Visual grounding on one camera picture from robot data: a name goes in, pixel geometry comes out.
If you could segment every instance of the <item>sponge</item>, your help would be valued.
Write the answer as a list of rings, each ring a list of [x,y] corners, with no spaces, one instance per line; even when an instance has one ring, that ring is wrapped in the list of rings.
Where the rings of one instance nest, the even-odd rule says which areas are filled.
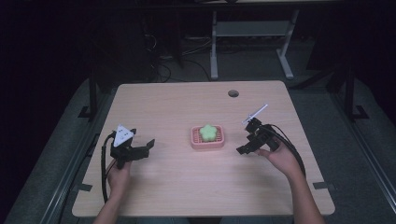
[[[204,142],[213,142],[216,140],[216,134],[218,129],[210,124],[206,124],[203,128],[199,130],[199,133]]]

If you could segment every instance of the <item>soap dish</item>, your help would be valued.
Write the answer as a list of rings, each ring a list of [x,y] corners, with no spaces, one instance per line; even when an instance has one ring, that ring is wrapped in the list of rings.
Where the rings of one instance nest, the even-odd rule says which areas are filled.
[[[193,127],[191,129],[191,146],[194,149],[207,149],[207,148],[220,148],[224,146],[224,132],[219,125],[213,125],[218,131],[216,133],[216,139],[211,142],[204,142],[199,133],[202,126]]]

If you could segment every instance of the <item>cable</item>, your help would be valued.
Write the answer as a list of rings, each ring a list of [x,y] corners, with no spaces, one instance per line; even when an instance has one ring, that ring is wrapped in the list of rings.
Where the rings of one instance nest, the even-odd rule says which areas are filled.
[[[211,40],[211,39],[209,39],[207,42],[205,42],[203,45],[201,45],[201,46],[199,46],[199,47],[196,47],[196,48],[194,48],[194,49],[189,49],[189,50],[183,51],[183,52],[181,53],[181,55],[182,55],[182,56],[186,56],[186,55],[193,54],[193,53],[202,51],[202,50],[204,50],[204,49],[207,49],[207,45],[209,45],[210,43],[212,43],[212,40]],[[172,56],[160,56],[160,59],[162,59],[162,60],[173,60],[174,58],[173,58]]]
[[[212,79],[210,78],[210,75],[206,72],[205,68],[204,68],[200,63],[195,62],[195,61],[191,61],[191,60],[187,60],[187,59],[184,59],[183,61],[189,62],[189,63],[195,63],[195,64],[197,64],[198,66],[200,66],[200,67],[202,68],[202,70],[204,70],[204,72],[205,72],[205,74],[206,74],[207,80],[208,80],[208,81],[212,81]]]
[[[279,129],[277,126],[275,126],[274,124],[269,124],[271,127],[276,127],[277,129]],[[291,141],[289,140],[289,138],[282,132],[282,130],[280,130],[282,132],[282,134],[285,136],[283,137],[282,135],[280,135],[277,132],[273,132],[270,129],[265,128],[264,126],[260,126],[259,127],[262,130],[267,131],[268,133],[273,134],[276,138],[278,138],[280,141],[282,141],[283,144],[286,145],[286,147],[290,150],[290,152],[293,154],[294,158],[297,160],[298,164],[300,165],[300,169],[303,172],[303,175],[306,176],[306,172],[305,172],[305,166],[304,166],[304,162],[303,159],[301,158],[300,154],[298,153],[296,147],[291,143]]]
[[[107,197],[107,185],[106,185],[106,179],[107,179],[107,173],[106,173],[106,145],[107,141],[110,138],[114,138],[116,136],[116,132],[113,131],[105,140],[102,146],[102,157],[101,157],[101,169],[102,169],[102,194],[103,194],[103,199],[105,203],[108,200]]]
[[[161,63],[159,63],[158,65],[159,65],[159,66],[162,66],[162,67],[164,67],[166,70],[168,70],[169,75],[166,77],[166,80],[165,80],[165,81],[162,81],[162,83],[167,82],[167,81],[171,78],[171,76],[172,76],[172,71],[171,71],[171,69],[170,69],[168,66],[166,66],[166,65],[164,65],[164,64],[161,64]],[[160,74],[160,72],[158,71],[158,69],[157,69],[157,74],[158,74],[159,77],[163,77],[163,76]]]
[[[155,49],[155,47],[157,46],[157,38],[155,38],[154,35],[145,35],[145,37],[151,37],[154,40],[154,44],[151,49]]]
[[[113,162],[113,164],[111,164],[111,166],[108,167],[106,171],[106,178],[108,177],[108,173],[110,172],[111,168],[113,168],[114,164],[116,164],[116,162]]]
[[[218,46],[216,49],[217,54],[235,54],[241,51],[243,51],[243,47],[240,44],[235,43],[232,38],[224,38],[221,41],[220,38],[218,39]]]

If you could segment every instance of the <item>table top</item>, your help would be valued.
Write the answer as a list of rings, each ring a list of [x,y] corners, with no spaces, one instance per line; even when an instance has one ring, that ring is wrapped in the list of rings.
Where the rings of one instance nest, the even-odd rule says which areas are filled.
[[[230,97],[231,90],[238,91],[239,96]],[[286,177],[264,157],[236,151],[248,142],[242,121],[263,104],[268,106],[257,118],[263,124],[277,125],[288,136],[304,161],[320,213],[333,213],[329,191],[313,187],[313,183],[323,182],[323,177],[284,83],[248,81],[121,85],[83,179],[92,189],[79,191],[73,214],[95,217],[102,208],[101,146],[122,124],[137,129],[133,147],[155,139],[149,157],[132,164],[122,216],[291,215]],[[207,123],[223,128],[224,146],[193,149],[191,128]],[[106,163],[111,160],[108,149]]]

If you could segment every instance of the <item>hole in table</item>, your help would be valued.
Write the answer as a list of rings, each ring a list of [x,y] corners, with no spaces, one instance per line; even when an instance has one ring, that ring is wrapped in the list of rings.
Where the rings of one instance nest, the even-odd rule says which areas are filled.
[[[239,91],[235,91],[235,90],[228,91],[228,95],[235,98],[239,95]]]

